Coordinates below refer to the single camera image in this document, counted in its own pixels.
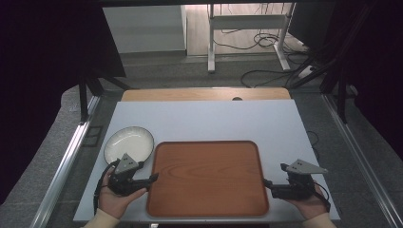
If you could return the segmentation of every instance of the black cable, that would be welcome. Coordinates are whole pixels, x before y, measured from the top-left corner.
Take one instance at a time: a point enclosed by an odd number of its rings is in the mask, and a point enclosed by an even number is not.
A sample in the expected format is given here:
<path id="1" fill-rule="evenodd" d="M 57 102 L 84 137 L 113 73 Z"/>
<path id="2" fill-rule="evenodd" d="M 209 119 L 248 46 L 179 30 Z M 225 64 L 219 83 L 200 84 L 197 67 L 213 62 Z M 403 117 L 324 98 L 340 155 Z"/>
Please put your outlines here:
<path id="1" fill-rule="evenodd" d="M 263 6 L 263 4 L 260 3 L 258 9 L 256 9 L 256 11 L 255 11 L 253 14 L 256 14 L 256 12 L 257 12 L 262 6 Z"/>
<path id="2" fill-rule="evenodd" d="M 283 12 L 284 12 L 284 5 L 285 5 L 285 3 L 282 4 L 281 14 L 283 14 Z"/>
<path id="3" fill-rule="evenodd" d="M 319 186 L 325 193 L 326 193 L 326 200 L 329 200 L 329 192 L 326 190 L 326 188 L 324 188 L 322 185 L 320 185 L 320 184 L 318 184 L 318 183 L 316 183 L 315 182 L 315 184 L 317 185 L 317 186 Z"/>
<path id="4" fill-rule="evenodd" d="M 101 192 L 101 188 L 105 187 L 104 185 L 102 185 L 102 182 L 104 181 L 104 176 L 106 175 L 106 172 L 109 170 L 110 167 L 112 166 L 116 166 L 119 163 L 119 159 L 116 161 L 111 162 L 106 169 L 104 170 L 104 172 L 102 173 L 102 176 L 100 177 L 100 179 L 98 180 L 98 184 L 97 187 L 95 188 L 94 191 L 94 198 L 93 198 L 93 205 L 94 205 L 94 215 L 97 214 L 97 208 L 98 208 L 98 199 L 100 197 L 100 192 Z"/>
<path id="5" fill-rule="evenodd" d="M 288 181 L 289 181 L 289 182 L 292 182 L 292 183 L 294 183 L 294 184 L 296 184 L 296 185 L 298 185 L 299 187 L 304 188 L 306 191 L 308 191 L 308 192 L 310 192 L 311 194 L 313 194 L 314 196 L 316 196 L 318 199 L 320 199 L 320 200 L 323 202 L 323 204 L 324 204 L 325 207 L 326 207 L 326 211 L 327 211 L 327 212 L 330 212 L 331 204 L 330 204 L 330 202 L 329 202 L 329 193 L 328 193 L 328 191 L 327 191 L 324 187 L 322 187 L 320 184 L 318 184 L 318 183 L 315 182 L 315 184 L 317 184 L 319 187 L 321 187 L 321 188 L 326 192 L 326 194 L 327 194 L 327 199 L 324 198 L 322 195 L 320 195 L 316 190 L 310 189 L 309 187 L 305 186 L 304 184 L 300 183 L 299 181 L 291 180 L 291 179 L 289 179 Z"/>
<path id="6" fill-rule="evenodd" d="M 240 31 L 240 30 L 242 30 L 242 29 L 235 29 L 235 30 L 230 30 L 230 31 L 224 31 L 224 30 L 222 29 L 222 30 L 221 30 L 221 33 L 223 33 L 223 34 L 229 34 L 229 33 L 233 33 L 233 32 Z"/>
<path id="7" fill-rule="evenodd" d="M 274 39 L 274 40 L 276 40 L 276 37 L 270 37 L 270 36 L 267 36 L 267 37 L 260 37 L 258 40 L 256 40 L 257 37 L 260 36 L 260 35 L 261 35 L 261 34 L 257 34 L 257 35 L 254 36 L 255 44 L 252 45 L 251 47 L 234 47 L 234 46 L 230 46 L 230 45 L 219 44 L 219 43 L 217 43 L 215 40 L 213 40 L 213 42 L 214 42 L 216 45 L 218 45 L 218 46 L 229 47 L 229 48 L 234 48 L 234 49 L 251 49 L 251 48 L 254 48 L 254 47 L 256 47 L 256 46 L 260 46 L 260 47 L 262 47 L 262 48 L 268 48 L 268 47 L 271 47 L 271 46 L 274 45 L 274 43 L 272 43 L 272 44 L 270 44 L 270 45 L 262 45 L 260 42 L 261 42 L 262 40 L 268 40 L 268 39 Z"/>
<path id="8" fill-rule="evenodd" d="M 317 138 L 317 140 L 315 141 L 315 142 L 313 142 L 312 143 L 312 146 L 315 146 L 317 143 L 319 143 L 319 136 L 317 135 L 317 133 L 316 132 L 314 132 L 314 131 L 306 131 L 307 133 L 311 133 L 311 134 L 314 134 L 315 135 L 315 137 Z"/>
<path id="9" fill-rule="evenodd" d="M 229 9 L 229 4 L 228 4 L 227 8 L 228 8 L 229 13 L 231 13 L 231 15 L 232 15 L 232 11 Z"/>
<path id="10" fill-rule="evenodd" d="M 248 74 L 255 73 L 255 72 L 279 73 L 279 74 L 287 74 L 287 75 L 283 75 L 283 76 L 281 76 L 281 77 L 277 77 L 276 79 L 271 79 L 271 80 L 269 80 L 269 81 L 267 81 L 267 82 L 265 82 L 265 83 L 257 84 L 257 85 L 255 85 L 254 87 L 266 85 L 266 84 L 268 84 L 268 83 L 270 83 L 270 82 L 273 82 L 273 81 L 275 81 L 275 80 L 277 80 L 277 79 L 280 79 L 280 78 L 282 78 L 282 77 L 290 76 L 290 78 L 287 79 L 287 81 L 285 82 L 285 85 L 284 85 L 284 87 L 287 88 L 287 85 L 288 85 L 290 79 L 292 78 L 292 77 L 291 77 L 292 74 L 294 74 L 295 72 L 300 71 L 302 68 L 307 67 L 308 65 L 310 65 L 310 63 L 311 63 L 311 61 L 310 61 L 309 59 L 307 59 L 307 60 L 305 60 L 304 63 L 303 63 L 302 65 L 300 65 L 297 69 L 294 69 L 294 70 L 291 70 L 291 71 L 274 71 L 274 70 L 267 70 L 267 69 L 255 69 L 255 70 L 247 71 L 246 73 L 243 73 L 242 76 L 240 76 L 240 83 L 241 83 L 242 85 L 244 85 L 245 87 L 252 88 L 251 86 L 249 86 L 248 84 L 246 84 L 246 83 L 244 82 L 244 78 L 245 78 Z"/>
<path id="11" fill-rule="evenodd" d="M 303 62 L 302 62 L 302 63 L 301 63 L 301 62 L 296 62 L 296 61 L 294 61 L 294 60 L 292 60 L 292 59 L 290 58 L 290 56 L 296 56 L 296 55 L 303 55 L 303 56 L 306 56 L 306 55 L 308 55 L 308 53 L 289 53 L 289 54 L 286 55 L 286 58 L 287 58 L 287 60 L 288 60 L 289 62 L 291 62 L 291 63 L 293 63 L 293 64 L 295 64 L 295 65 L 301 65 L 301 64 L 303 64 Z"/>
<path id="12" fill-rule="evenodd" d="M 263 40 L 269 41 L 269 39 L 274 40 L 274 42 L 271 41 L 271 44 L 269 44 L 269 45 L 262 45 L 262 44 L 260 43 L 260 42 L 263 41 Z M 270 34 L 270 33 L 260 32 L 260 33 L 258 33 L 258 34 L 256 34 L 256 35 L 254 36 L 253 40 L 255 41 L 255 44 L 258 44 L 260 47 L 262 47 L 262 48 L 269 48 L 269 47 L 273 46 L 276 41 L 278 41 L 278 37 L 277 37 L 277 36 L 274 36 L 274 35 L 272 35 L 272 34 Z"/>

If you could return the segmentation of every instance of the white bowl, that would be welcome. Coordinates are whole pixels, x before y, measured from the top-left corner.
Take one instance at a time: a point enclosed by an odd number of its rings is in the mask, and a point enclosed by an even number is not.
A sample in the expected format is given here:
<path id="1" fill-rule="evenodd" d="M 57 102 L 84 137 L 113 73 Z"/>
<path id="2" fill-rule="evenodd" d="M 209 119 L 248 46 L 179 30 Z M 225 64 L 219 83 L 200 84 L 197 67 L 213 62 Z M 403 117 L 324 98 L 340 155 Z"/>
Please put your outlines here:
<path id="1" fill-rule="evenodd" d="M 130 126 L 113 134 L 105 145 L 107 163 L 115 162 L 127 153 L 134 161 L 144 162 L 154 149 L 154 138 L 146 129 Z"/>

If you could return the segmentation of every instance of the tray rim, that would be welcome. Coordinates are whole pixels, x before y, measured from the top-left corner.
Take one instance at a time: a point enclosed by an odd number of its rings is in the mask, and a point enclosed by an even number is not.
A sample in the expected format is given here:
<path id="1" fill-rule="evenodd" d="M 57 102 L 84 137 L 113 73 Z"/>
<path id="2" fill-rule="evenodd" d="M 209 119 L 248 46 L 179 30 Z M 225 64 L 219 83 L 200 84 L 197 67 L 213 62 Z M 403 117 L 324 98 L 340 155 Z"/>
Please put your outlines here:
<path id="1" fill-rule="evenodd" d="M 255 143 L 255 142 L 253 142 L 253 141 L 250 141 L 250 140 L 236 140 L 236 141 L 172 141 L 172 142 L 160 142 L 160 143 L 158 143 L 158 145 L 155 147 L 155 150 L 154 150 L 154 160 L 153 160 L 153 164 L 152 164 L 152 168 L 151 168 L 151 173 L 152 174 L 154 174 L 154 167 L 155 167 L 155 163 L 157 162 L 157 158 L 158 158 L 158 156 L 157 156 L 157 153 L 158 153 L 158 151 L 159 151 L 159 148 L 161 147 L 161 146 L 164 146 L 164 145 L 166 145 L 166 144 L 176 144 L 176 143 L 183 143 L 183 144 L 193 144 L 193 143 L 250 143 L 250 144 L 252 144 L 254 147 L 255 147 L 255 152 L 257 153 L 257 162 L 259 163 L 259 174 L 260 174 L 260 176 L 261 177 L 264 177 L 263 176 L 263 170 L 262 170 L 262 168 L 261 168 L 261 161 L 260 161 L 260 154 L 259 154 L 259 147 L 258 147 L 258 145 Z M 261 217 L 261 216 L 263 216 L 263 215 L 266 215 L 268 212 L 269 212 L 269 209 L 270 209 L 270 202 L 269 202 L 269 198 L 268 198 L 268 196 L 267 196 L 267 193 L 266 193 L 266 188 L 265 188 L 265 186 L 264 186 L 264 183 L 263 183 L 263 181 L 261 181 L 261 189 L 262 189 L 262 191 L 263 191 L 263 197 L 264 197 L 264 199 L 265 199 L 265 209 L 263 210 L 263 213 L 261 213 L 261 214 L 259 214 L 259 215 L 250 215 L 250 216 L 248 216 L 248 215 L 216 215 L 216 216 L 213 216 L 213 215 L 208 215 L 208 216 L 153 216 L 152 214 L 150 214 L 149 213 L 149 202 L 150 202 L 150 199 L 151 199 L 151 197 L 148 195 L 148 197 L 147 197 L 147 201 L 146 201 L 146 208 L 145 208 L 145 211 L 146 211 L 146 213 L 149 215 L 149 216 L 151 216 L 151 217 L 154 217 L 154 218 L 233 218 L 233 217 Z"/>

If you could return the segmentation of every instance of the wooden board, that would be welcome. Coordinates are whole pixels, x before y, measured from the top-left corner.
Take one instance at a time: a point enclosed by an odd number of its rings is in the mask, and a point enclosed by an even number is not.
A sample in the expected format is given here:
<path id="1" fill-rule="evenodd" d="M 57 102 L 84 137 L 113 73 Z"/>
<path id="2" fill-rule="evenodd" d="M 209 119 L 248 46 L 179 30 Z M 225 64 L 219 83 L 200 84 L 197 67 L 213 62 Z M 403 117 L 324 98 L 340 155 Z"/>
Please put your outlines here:
<path id="1" fill-rule="evenodd" d="M 125 91 L 122 102 L 156 101 L 232 101 L 235 98 L 248 100 L 291 99 L 286 88 L 153 88 Z"/>
<path id="2" fill-rule="evenodd" d="M 250 141 L 162 142 L 147 212 L 153 217 L 252 217 L 267 213 L 259 151 Z"/>

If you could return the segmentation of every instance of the white cabinet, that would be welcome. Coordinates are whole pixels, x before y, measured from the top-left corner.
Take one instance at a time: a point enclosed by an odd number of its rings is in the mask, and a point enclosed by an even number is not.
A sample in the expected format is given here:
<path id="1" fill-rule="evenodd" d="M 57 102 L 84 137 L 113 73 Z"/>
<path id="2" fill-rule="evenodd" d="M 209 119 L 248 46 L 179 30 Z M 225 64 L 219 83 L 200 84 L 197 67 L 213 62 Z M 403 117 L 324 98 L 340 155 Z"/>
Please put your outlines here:
<path id="1" fill-rule="evenodd" d="M 104 8 L 119 53 L 186 50 L 184 6 Z"/>

